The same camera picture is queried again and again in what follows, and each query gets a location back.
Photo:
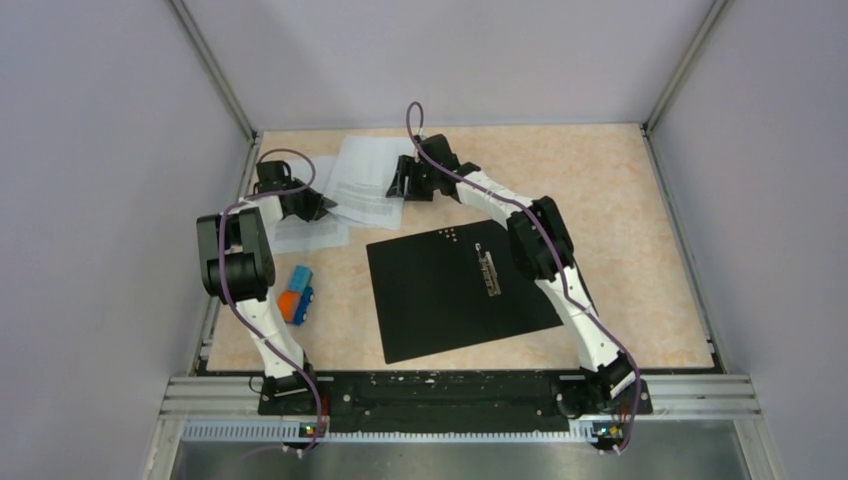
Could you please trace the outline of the printed paper sheet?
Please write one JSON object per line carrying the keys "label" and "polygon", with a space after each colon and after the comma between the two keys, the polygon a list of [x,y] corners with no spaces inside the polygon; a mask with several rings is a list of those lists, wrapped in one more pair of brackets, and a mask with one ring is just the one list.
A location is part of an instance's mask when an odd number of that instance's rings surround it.
{"label": "printed paper sheet", "polygon": [[398,230],[403,201],[386,194],[399,157],[412,153],[405,137],[346,136],[324,190],[336,203],[330,212],[355,224]]}
{"label": "printed paper sheet", "polygon": [[[299,158],[286,159],[295,178],[306,182],[311,178],[307,163]],[[330,174],[336,164],[335,156],[313,157],[316,177],[311,188],[323,193]],[[291,215],[268,230],[270,248],[273,254],[313,251],[324,248],[344,247],[350,244],[349,227],[327,214],[317,221],[304,221]]]}

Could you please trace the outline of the teal black file folder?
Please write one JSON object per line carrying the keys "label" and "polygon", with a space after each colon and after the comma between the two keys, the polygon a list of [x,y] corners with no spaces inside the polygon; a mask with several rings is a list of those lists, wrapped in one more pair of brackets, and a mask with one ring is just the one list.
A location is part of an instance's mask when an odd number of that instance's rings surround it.
{"label": "teal black file folder", "polygon": [[393,364],[561,325],[493,220],[366,247],[382,349]]}

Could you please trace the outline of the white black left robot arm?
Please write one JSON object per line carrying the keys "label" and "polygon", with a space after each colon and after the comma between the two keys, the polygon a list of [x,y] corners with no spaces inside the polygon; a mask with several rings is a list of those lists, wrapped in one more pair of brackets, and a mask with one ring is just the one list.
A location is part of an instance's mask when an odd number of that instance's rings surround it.
{"label": "white black left robot arm", "polygon": [[333,201],[294,176],[284,160],[258,163],[252,195],[196,221],[200,275],[206,292],[227,305],[247,329],[263,360],[261,395],[279,397],[297,413],[319,404],[320,386],[304,349],[290,332],[302,325],[314,301],[313,271],[294,267],[275,290],[276,266],[268,238],[280,221],[317,221]]}

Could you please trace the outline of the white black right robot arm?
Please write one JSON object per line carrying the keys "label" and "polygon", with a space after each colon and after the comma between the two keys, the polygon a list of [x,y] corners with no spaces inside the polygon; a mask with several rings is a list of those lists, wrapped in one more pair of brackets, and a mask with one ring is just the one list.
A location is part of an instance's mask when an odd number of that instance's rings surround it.
{"label": "white black right robot arm", "polygon": [[415,153],[399,157],[388,197],[429,201],[441,193],[487,214],[506,230],[517,269],[543,292],[576,341],[589,404],[612,412],[628,390],[640,395],[641,371],[602,324],[556,202],[518,194],[479,166],[460,162],[442,134],[413,134],[410,140]]}

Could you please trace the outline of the orange blue toy truck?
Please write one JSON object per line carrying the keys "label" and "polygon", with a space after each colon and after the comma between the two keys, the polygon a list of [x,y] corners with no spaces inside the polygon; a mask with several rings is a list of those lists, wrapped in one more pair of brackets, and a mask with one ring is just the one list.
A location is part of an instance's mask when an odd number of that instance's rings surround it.
{"label": "orange blue toy truck", "polygon": [[299,326],[307,319],[307,311],[314,301],[313,271],[297,265],[286,288],[277,298],[277,307],[286,323]]}

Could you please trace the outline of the left aluminium corner post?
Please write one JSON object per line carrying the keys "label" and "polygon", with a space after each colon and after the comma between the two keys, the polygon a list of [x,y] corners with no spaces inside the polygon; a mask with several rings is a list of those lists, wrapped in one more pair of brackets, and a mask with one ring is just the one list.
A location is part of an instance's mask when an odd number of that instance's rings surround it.
{"label": "left aluminium corner post", "polygon": [[225,110],[235,122],[241,134],[248,141],[254,141],[257,137],[257,130],[248,119],[188,3],[184,0],[165,0],[165,4],[172,11]]}

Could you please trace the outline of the aluminium corner post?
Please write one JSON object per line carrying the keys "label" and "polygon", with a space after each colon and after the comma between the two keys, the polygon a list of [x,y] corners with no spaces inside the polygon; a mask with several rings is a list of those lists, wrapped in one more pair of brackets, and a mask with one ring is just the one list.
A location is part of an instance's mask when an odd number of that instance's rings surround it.
{"label": "aluminium corner post", "polygon": [[248,141],[254,141],[257,137],[257,130],[248,119],[188,3],[184,0],[165,0],[165,4],[172,11],[225,110],[235,122],[241,134]]}
{"label": "aluminium corner post", "polygon": [[647,120],[642,124],[642,131],[646,137],[650,137],[656,131],[666,112],[683,88],[691,71],[695,68],[696,62],[702,55],[703,50],[734,4],[735,1],[733,0],[715,0],[711,2],[691,41],[677,62],[671,77],[663,87]]}

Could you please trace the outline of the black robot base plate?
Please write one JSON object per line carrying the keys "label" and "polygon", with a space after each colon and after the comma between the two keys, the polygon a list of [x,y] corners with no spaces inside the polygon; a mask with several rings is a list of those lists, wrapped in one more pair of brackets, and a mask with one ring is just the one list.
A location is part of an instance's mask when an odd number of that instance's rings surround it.
{"label": "black robot base plate", "polygon": [[654,408],[647,384],[616,401],[580,370],[314,371],[316,391],[266,400],[263,416],[321,419],[327,435],[565,433],[579,421],[623,426]]}

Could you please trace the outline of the right aluminium corner post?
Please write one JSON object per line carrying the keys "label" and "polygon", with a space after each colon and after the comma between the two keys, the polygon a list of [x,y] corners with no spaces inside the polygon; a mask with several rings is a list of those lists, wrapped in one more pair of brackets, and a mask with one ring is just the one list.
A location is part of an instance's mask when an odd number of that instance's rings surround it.
{"label": "right aluminium corner post", "polygon": [[642,124],[642,131],[646,137],[650,137],[656,131],[666,112],[683,88],[691,71],[695,68],[696,62],[702,55],[703,50],[734,4],[735,1],[733,0],[715,0],[711,2],[691,41],[677,62],[671,77],[663,87],[647,120]]}

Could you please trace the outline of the aluminium frame rail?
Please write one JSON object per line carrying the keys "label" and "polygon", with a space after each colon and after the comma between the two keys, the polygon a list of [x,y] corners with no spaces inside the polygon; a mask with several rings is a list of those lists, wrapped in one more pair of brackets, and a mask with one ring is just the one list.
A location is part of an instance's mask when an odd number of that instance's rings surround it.
{"label": "aluminium frame rail", "polygon": [[[324,371],[172,378],[143,475],[171,478],[781,479],[750,378],[646,373],[595,407],[574,371]],[[638,407],[631,412],[631,405]]]}

